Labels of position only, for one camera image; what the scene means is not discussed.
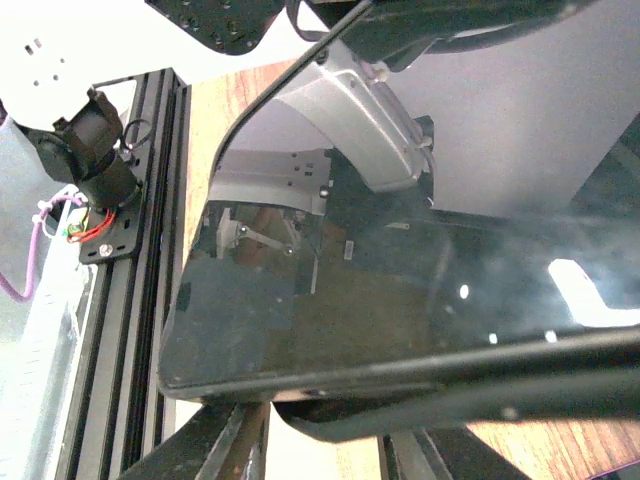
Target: metal bracket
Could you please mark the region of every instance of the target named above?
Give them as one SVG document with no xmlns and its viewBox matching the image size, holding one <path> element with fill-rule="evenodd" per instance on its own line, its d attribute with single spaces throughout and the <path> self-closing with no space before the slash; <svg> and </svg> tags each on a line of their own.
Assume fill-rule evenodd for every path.
<svg viewBox="0 0 640 480">
<path fill-rule="evenodd" d="M 284 218 L 283 211 L 279 210 L 278 212 L 282 216 L 282 221 L 291 238 L 291 243 L 274 240 L 273 238 L 251 230 L 249 226 L 242 222 L 231 220 L 231 209 L 225 208 L 216 232 L 216 258 L 219 260 L 224 258 L 224 252 L 229 248 L 235 247 L 242 238 L 250 238 L 274 250 L 280 250 L 285 255 L 292 255 L 298 249 L 302 237 L 293 226 L 293 222 Z"/>
<path fill-rule="evenodd" d="M 384 79 L 337 41 L 276 97 L 315 125 L 374 192 L 415 185 L 428 153 L 420 126 Z"/>
<path fill-rule="evenodd" d="M 82 244 L 80 263 L 85 265 L 111 261 L 116 258 L 130 257 L 138 252 L 142 234 L 142 190 L 135 194 L 124 207 L 118 209 L 116 219 L 102 235 Z M 104 215 L 97 212 L 89 214 L 88 227 L 99 225 Z"/>
<path fill-rule="evenodd" d="M 210 201 L 277 205 L 324 215 L 331 159 L 324 150 L 229 150 L 216 168 Z"/>
</svg>

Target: wooden surface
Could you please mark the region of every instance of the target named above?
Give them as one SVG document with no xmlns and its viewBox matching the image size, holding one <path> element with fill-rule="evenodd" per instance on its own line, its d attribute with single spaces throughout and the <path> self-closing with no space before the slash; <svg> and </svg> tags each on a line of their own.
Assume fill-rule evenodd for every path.
<svg viewBox="0 0 640 480">
<path fill-rule="evenodd" d="M 256 68 L 194 85 L 185 253 L 207 198 L 209 174 L 218 145 L 243 110 L 291 63 Z M 640 424 L 635 422 L 529 422 L 470 427 L 533 479 L 581 480 L 640 458 Z M 269 442 L 268 478 L 379 478 L 375 439 L 328 445 L 304 437 L 276 420 Z"/>
<path fill-rule="evenodd" d="M 182 258 L 187 258 L 202 207 L 209 194 L 209 175 L 218 146 L 233 122 L 291 64 L 293 61 L 245 70 L 192 87 L 186 241 Z"/>
</svg>

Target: black metal plate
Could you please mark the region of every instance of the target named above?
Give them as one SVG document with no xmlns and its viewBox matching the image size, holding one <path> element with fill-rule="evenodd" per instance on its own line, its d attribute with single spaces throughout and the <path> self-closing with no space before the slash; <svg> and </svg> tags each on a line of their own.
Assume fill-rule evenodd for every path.
<svg viewBox="0 0 640 480">
<path fill-rule="evenodd" d="M 138 253 L 142 229 L 142 198 L 143 186 L 136 196 L 126 206 L 118 209 L 116 219 L 102 235 L 82 244 L 80 249 L 80 263 L 85 265 L 112 261 L 116 258 L 131 257 Z M 89 228 L 104 220 L 99 213 L 89 214 Z"/>
<path fill-rule="evenodd" d="M 253 50 L 282 7 L 283 0 L 147 0 L 168 20 L 218 53 Z"/>
</svg>

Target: bolt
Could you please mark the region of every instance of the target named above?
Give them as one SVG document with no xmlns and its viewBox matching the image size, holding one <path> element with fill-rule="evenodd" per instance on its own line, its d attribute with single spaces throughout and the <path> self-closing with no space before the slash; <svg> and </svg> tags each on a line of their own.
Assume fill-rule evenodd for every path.
<svg viewBox="0 0 640 480">
<path fill-rule="evenodd" d="M 100 245 L 98 249 L 101 257 L 108 257 L 113 253 L 113 245 L 109 245 L 108 243 L 103 243 Z"/>
<path fill-rule="evenodd" d="M 328 58 L 329 52 L 326 49 L 322 50 L 320 53 L 318 53 L 318 55 L 316 55 L 316 63 L 318 65 L 324 65 L 327 62 Z"/>
</svg>

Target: black frame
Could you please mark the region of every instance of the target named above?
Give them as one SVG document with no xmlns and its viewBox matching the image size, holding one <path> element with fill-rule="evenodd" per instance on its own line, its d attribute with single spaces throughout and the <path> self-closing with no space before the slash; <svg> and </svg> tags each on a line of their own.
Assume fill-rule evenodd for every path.
<svg viewBox="0 0 640 480">
<path fill-rule="evenodd" d="M 172 70 L 124 80 L 133 79 L 132 116 L 154 126 L 137 152 L 149 160 L 144 233 L 138 255 L 98 266 L 57 480 L 114 478 L 174 430 L 175 403 L 158 391 L 155 371 L 182 266 L 183 226 L 171 222 L 184 211 L 190 90 Z"/>
</svg>

